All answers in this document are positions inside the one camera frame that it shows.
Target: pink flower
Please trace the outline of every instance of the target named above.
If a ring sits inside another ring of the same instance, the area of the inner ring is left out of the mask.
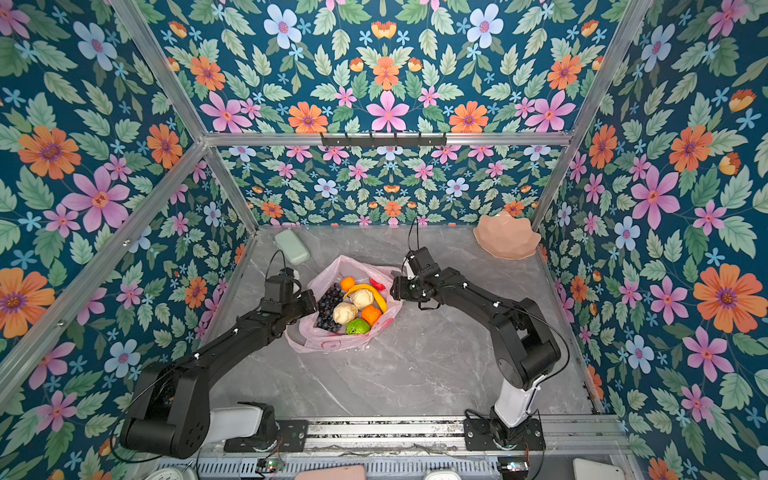
[[[293,175],[296,175],[296,171],[293,169],[293,164],[286,165],[285,162],[280,162],[277,166],[277,171],[280,172],[281,177],[285,177],[288,180],[293,178]]]
[[[203,335],[205,335],[205,331],[208,329],[208,326],[210,325],[210,321],[213,319],[214,315],[216,315],[216,309],[219,308],[219,302],[221,301],[221,295],[222,291],[216,288],[214,290],[214,295],[211,298],[205,299],[205,312],[203,312],[203,315],[200,316],[200,323],[198,323],[197,326],[204,326],[200,331],[195,329],[195,332],[197,332],[196,338],[203,338]]]
[[[560,116],[570,114],[576,108],[575,104],[563,105],[563,101],[565,101],[565,90],[554,94],[551,103],[544,98],[537,98],[535,108],[538,114],[531,115],[525,124],[529,127],[538,125],[536,131],[549,131],[549,127],[555,131],[562,130],[565,127],[565,121]]]
[[[493,177],[500,177],[504,173],[504,164],[502,161],[498,161],[496,163],[491,162],[488,164],[488,169],[485,171],[488,175]]]
[[[77,399],[77,393],[70,393],[65,398],[61,390],[56,390],[56,393],[51,397],[51,405],[42,405],[35,410],[35,413],[40,417],[40,423],[36,429],[37,433],[42,432],[49,425],[54,432],[61,430],[64,419],[68,419],[78,412],[77,407],[70,406]]]
[[[619,292],[621,292],[621,302],[629,303],[630,308],[634,308],[638,300],[643,297],[637,292],[639,287],[638,282],[631,282],[628,278],[624,279],[624,285],[619,286]]]
[[[429,3],[429,6],[431,6],[434,11],[437,11],[440,7],[440,0],[419,0],[419,3],[422,5],[427,5]]]
[[[326,8],[333,12],[333,9],[336,7],[337,3],[339,5],[346,5],[346,0],[326,0]]]
[[[654,300],[650,309],[654,312],[663,310],[664,322],[667,322],[667,325],[672,324],[675,314],[680,318],[688,318],[688,310],[680,303],[688,296],[688,290],[682,286],[672,290],[670,277],[666,276],[661,280],[661,288],[658,285],[651,285],[650,292],[659,299]]]
[[[589,174],[589,183],[584,185],[584,191],[587,192],[587,202],[597,204],[600,201],[600,194],[605,192],[605,186],[600,185],[603,181],[603,174]]]
[[[528,100],[528,97],[523,97],[523,101],[515,105],[515,116],[528,118],[528,114],[532,114],[535,111],[535,102]]]
[[[29,32],[22,23],[29,23],[29,17],[21,10],[12,10],[12,0],[0,0],[0,33],[11,35],[14,30],[24,38],[29,38]]]
[[[357,101],[357,97],[352,94],[352,88],[347,88],[346,90],[344,87],[339,87],[339,91],[334,94],[336,96],[336,100],[339,101],[339,106],[346,105],[347,107],[352,107],[352,103],[354,101]]]
[[[368,113],[374,117],[378,117],[371,124],[371,130],[380,131],[386,127],[387,132],[395,130],[403,131],[406,129],[406,123],[400,118],[408,113],[409,107],[406,104],[395,105],[395,95],[389,91],[384,90],[381,96],[381,106],[377,104],[366,105]]]
[[[49,219],[48,225],[45,229],[49,232],[58,230],[62,237],[69,237],[69,230],[80,230],[80,225],[74,221],[78,217],[78,212],[67,212],[67,208],[59,204],[56,206],[56,211],[47,210],[43,212],[45,218]]]
[[[126,175],[130,175],[134,173],[133,170],[125,166],[125,158],[120,157],[117,158],[114,155],[109,156],[109,163],[104,164],[104,168],[112,172],[110,174],[110,178],[112,180],[120,179],[121,182],[125,182],[128,180],[128,177]]]
[[[109,172],[104,167],[99,167],[94,173],[94,185],[85,175],[72,175],[74,184],[85,195],[69,194],[64,197],[61,204],[72,210],[81,211],[88,209],[83,217],[85,231],[92,232],[101,226],[101,218],[112,228],[118,228],[128,218],[128,210],[117,203],[125,200],[131,192],[124,185],[115,185],[110,188]]]
[[[419,97],[419,101],[424,102],[424,108],[427,108],[429,105],[437,105],[438,98],[440,98],[440,94],[435,91],[435,87],[429,87],[429,90],[422,88],[422,96]]]
[[[253,120],[254,118],[261,118],[261,112],[259,110],[261,110],[261,105],[254,104],[253,100],[251,100],[250,98],[245,101],[240,100],[240,113],[248,114],[248,118],[250,118],[251,120]]]
[[[429,165],[427,167],[427,164],[425,164],[424,162],[422,162],[422,164],[419,165],[418,167],[414,168],[413,171],[416,172],[416,178],[420,180],[426,180],[427,178],[434,175],[434,173],[432,172],[432,165]]]
[[[597,229],[598,229],[598,217],[596,215],[593,215],[592,212],[590,212],[587,214],[587,217],[584,218],[584,230],[586,230],[587,233],[592,235]]]
[[[368,169],[362,166],[360,164],[360,161],[357,161],[354,167],[349,168],[349,176],[354,177],[355,180],[360,180],[361,178],[368,178],[368,174],[366,173],[367,171]]]
[[[581,341],[584,342],[585,345],[589,343],[589,339],[592,337],[592,332],[589,331],[589,328],[585,325],[582,325],[579,327],[579,338],[581,338]]]
[[[675,188],[679,174],[672,172],[664,175],[659,182],[659,170],[651,166],[645,177],[646,187],[640,184],[632,185],[632,196],[642,200],[634,206],[632,218],[643,218],[648,214],[648,225],[656,230],[661,223],[661,212],[659,208],[671,214],[680,209],[677,198],[673,195],[664,195],[666,192]]]
[[[214,120],[214,129],[216,131],[225,131],[229,128],[230,132],[239,134],[242,132],[240,127],[250,127],[253,125],[253,122],[242,115],[238,115],[240,113],[240,101],[229,100],[227,105],[224,106],[224,100],[215,92],[208,94],[208,100],[213,105],[202,104],[200,109],[206,115],[216,117],[216,120]]]
[[[721,6],[723,11],[713,13],[708,21],[710,25],[714,25],[710,31],[710,40],[717,37],[719,33],[722,33],[723,37],[730,35],[733,30],[733,23],[750,12],[750,6],[744,5],[743,0],[723,0]]]
[[[78,312],[79,324],[85,325],[86,323],[88,323],[88,320],[91,318],[92,313],[95,313],[96,315],[101,315],[102,313],[104,313],[104,304],[102,302],[98,302],[97,300],[103,299],[104,295],[106,294],[107,294],[106,288],[100,286],[96,289],[96,291],[94,292],[94,295],[88,301],[88,304]]]
[[[181,184],[176,189],[173,195],[170,196],[170,204],[175,205],[176,202],[184,203],[187,201],[187,198],[184,196],[184,192],[189,190],[190,188],[187,185]]]
[[[33,390],[36,390],[40,385],[48,378],[48,372],[51,375],[64,375],[67,372],[67,363],[64,360],[59,360],[62,356],[67,356],[72,353],[74,349],[74,343],[66,342],[57,346],[51,352],[40,360],[37,368],[29,376],[29,386]]]
[[[443,148],[432,152],[432,158],[439,158],[440,164],[445,165],[448,160],[456,160],[458,155],[457,151],[461,150],[460,145],[445,145]]]
[[[296,161],[298,161],[300,164],[304,163],[305,158],[312,158],[309,145],[306,145],[304,147],[289,146],[286,148],[288,149],[288,152],[286,153],[288,155],[288,158],[296,157]]]
[[[342,158],[349,158],[349,152],[344,150],[344,147],[320,147],[320,151],[324,151],[323,160],[331,161],[336,165],[341,164]]]
[[[192,180],[194,180],[194,183],[199,183],[200,180],[208,178],[208,175],[205,173],[205,167],[207,166],[208,164],[205,163],[205,160],[197,162],[197,165],[194,166],[194,170],[192,170]]]
[[[117,297],[118,302],[123,303],[123,309],[128,310],[131,308],[131,304],[138,305],[139,304],[139,296],[142,292],[144,292],[143,288],[139,288],[136,285],[136,282],[131,282],[130,285],[126,285],[123,283],[120,285],[120,290],[123,292]]]
[[[574,314],[571,312],[571,309],[574,307],[574,298],[572,296],[569,296],[565,292],[565,288],[562,286],[557,289],[558,293],[560,294],[560,304],[563,307],[563,313],[565,314],[565,319],[569,323],[574,322]]]
[[[183,213],[180,212],[177,215],[172,215],[170,218],[174,222],[174,224],[170,226],[170,229],[176,232],[176,235],[178,235],[179,237],[184,235],[186,232],[190,231],[190,228],[188,226],[188,224],[190,223],[190,219],[184,218]]]
[[[703,227],[704,234],[709,236],[710,233],[712,233],[712,227],[715,227],[718,230],[725,227],[725,223],[720,217],[725,215],[727,210],[728,209],[725,207],[715,208],[714,200],[708,201],[706,210],[701,207],[694,210],[694,213],[699,217],[694,221],[694,227]]]
[[[576,180],[576,183],[581,181],[581,175],[587,173],[587,168],[584,166],[586,162],[587,154],[576,154],[576,158],[568,165],[571,168],[571,180]]]
[[[629,169],[629,173],[633,174],[633,181],[637,181],[638,178],[645,180],[645,171],[650,168],[650,162],[647,160],[648,157],[646,154],[643,154],[640,158],[635,157],[634,160],[632,160],[632,168]]]
[[[701,327],[696,329],[696,340],[689,336],[683,339],[683,343],[694,353],[688,356],[688,366],[694,369],[704,365],[704,375],[714,382],[717,380],[717,368],[721,372],[732,373],[733,366],[727,359],[717,355],[725,353],[728,348],[728,342],[725,339],[714,339],[710,343],[710,336],[707,331]]]
[[[470,145],[470,157],[477,157],[478,161],[483,161],[486,157],[493,157],[492,145]]]
[[[690,410],[690,414],[696,420],[696,423],[701,422],[702,418],[708,422],[715,421],[712,412],[710,412],[710,408],[714,406],[715,402],[710,397],[702,397],[701,389],[697,384],[694,383],[691,389],[688,389],[686,386],[683,387],[683,395],[685,395],[685,399],[680,404],[684,409]]]

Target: bunch of grapes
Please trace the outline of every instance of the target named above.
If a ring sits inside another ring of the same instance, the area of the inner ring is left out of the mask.
[[[323,294],[323,296],[320,297],[319,302],[317,302],[317,309],[319,311],[319,315],[317,316],[317,328],[338,333],[344,327],[344,325],[339,325],[333,319],[333,309],[336,308],[336,305],[339,305],[342,300],[344,300],[344,293],[341,291],[341,287],[338,283],[335,283]]]

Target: marble surface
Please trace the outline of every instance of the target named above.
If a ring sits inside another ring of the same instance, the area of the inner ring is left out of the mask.
[[[211,327],[209,338],[257,306],[266,265],[276,250],[273,236],[281,230],[260,230],[254,255],[229,305],[230,315]],[[407,227],[294,231],[312,254],[298,267],[304,285],[341,253],[398,270],[407,251]],[[549,323],[572,336],[556,314],[559,303],[534,257],[496,259],[480,248],[467,227],[427,227],[419,235],[421,245],[442,267],[452,266],[500,296],[535,300]],[[542,386],[536,403],[542,413],[591,412],[583,364],[578,353],[572,357],[563,373]],[[226,374],[212,389],[210,404],[220,408],[243,400],[265,402],[275,406],[278,416],[461,415],[467,408],[488,412],[501,387],[502,375],[483,326],[456,309],[422,312],[416,304],[406,303],[395,322],[364,350],[299,354],[285,338],[278,339]]]

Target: red chili pepper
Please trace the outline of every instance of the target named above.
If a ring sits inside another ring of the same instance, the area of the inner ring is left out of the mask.
[[[368,281],[373,285],[373,288],[377,289],[379,292],[383,292],[386,290],[386,286],[384,286],[383,283],[379,283],[375,281],[373,278],[369,278]]]

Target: metal beam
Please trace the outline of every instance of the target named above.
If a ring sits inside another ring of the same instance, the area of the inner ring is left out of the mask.
[[[328,134],[328,138],[345,138],[344,134]],[[370,139],[370,134],[349,134],[348,137],[355,141],[364,141]],[[419,134],[397,134],[397,138],[413,141]],[[572,135],[568,132],[525,132],[515,134],[446,134],[445,139],[448,145],[549,145],[566,146],[571,143]],[[381,140],[392,140],[394,143],[394,134],[373,134],[372,138],[376,143]],[[231,147],[233,145],[248,145],[258,147],[262,145],[323,145],[323,137],[319,134],[260,134],[257,132],[243,132],[240,134],[207,134],[205,136],[206,144],[210,147]]]
[[[614,80],[621,62],[624,60],[624,56],[627,54],[629,46],[637,34],[637,30],[640,28],[643,18],[645,18],[645,14],[653,2],[654,0],[630,0],[627,4],[624,16],[616,28],[616,33],[611,39],[611,44],[608,45],[608,50],[606,50],[603,65],[600,67],[594,82],[592,82],[592,87],[589,89],[589,93],[587,93],[587,97],[579,109],[578,116],[574,122],[574,129],[571,131],[573,141],[560,155],[549,176],[547,186],[541,192],[538,207],[536,207],[536,212],[531,220],[533,231],[536,231],[539,225],[541,225],[547,210],[549,210],[557,196],[560,184],[568,173],[568,165],[576,158],[579,148],[584,143],[587,130],[589,130],[589,126],[592,124],[594,116],[598,112],[603,98],[608,93],[608,88],[611,87],[611,82]]]
[[[192,100],[187,96],[184,87],[173,70],[170,69],[167,55],[157,42],[147,19],[142,15],[135,0],[112,0],[112,8],[118,14],[125,30],[133,39],[141,57],[147,62],[150,70],[157,79],[157,84],[163,89],[165,96],[174,106],[176,113],[184,123],[193,141],[201,141],[207,130],[197,114],[197,109],[192,105]]]
[[[192,173],[204,151],[205,146],[200,142],[187,149],[178,163],[3,359],[0,363],[0,411],[40,363],[40,359],[54,348],[61,334],[88,303],[94,291],[118,265],[128,252],[131,241],[141,237],[141,232],[168,203],[171,194]]]
[[[208,166],[213,171],[216,179],[219,180],[221,190],[229,198],[237,212],[237,216],[240,217],[240,221],[245,225],[249,235],[256,235],[256,230],[259,229],[256,219],[253,218],[253,214],[248,208],[248,204],[243,196],[243,191],[235,183],[235,179],[231,172],[224,163],[224,159],[221,157],[219,150],[214,147],[209,147],[208,152],[205,154],[205,160],[208,162]]]

